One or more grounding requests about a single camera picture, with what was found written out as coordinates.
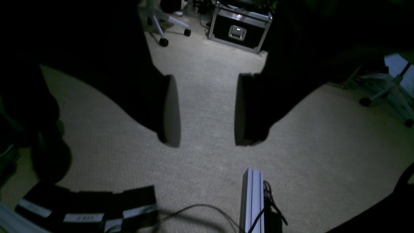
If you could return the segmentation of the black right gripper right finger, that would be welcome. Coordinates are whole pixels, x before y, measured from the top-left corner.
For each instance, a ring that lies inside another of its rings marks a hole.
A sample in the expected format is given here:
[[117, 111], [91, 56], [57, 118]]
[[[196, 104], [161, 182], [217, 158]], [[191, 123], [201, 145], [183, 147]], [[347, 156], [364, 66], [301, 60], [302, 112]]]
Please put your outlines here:
[[412, 0], [281, 0], [265, 65], [237, 80], [234, 140], [253, 146], [332, 78], [413, 50]]

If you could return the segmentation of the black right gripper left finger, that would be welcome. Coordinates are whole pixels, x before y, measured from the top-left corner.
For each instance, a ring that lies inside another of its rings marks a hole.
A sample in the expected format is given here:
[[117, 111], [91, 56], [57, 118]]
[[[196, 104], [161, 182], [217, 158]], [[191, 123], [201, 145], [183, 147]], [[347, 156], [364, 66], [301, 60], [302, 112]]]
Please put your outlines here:
[[154, 65], [138, 15], [139, 0], [2, 0], [1, 95], [33, 130], [53, 124], [58, 105], [40, 65], [105, 94], [161, 143], [180, 146], [173, 75]]

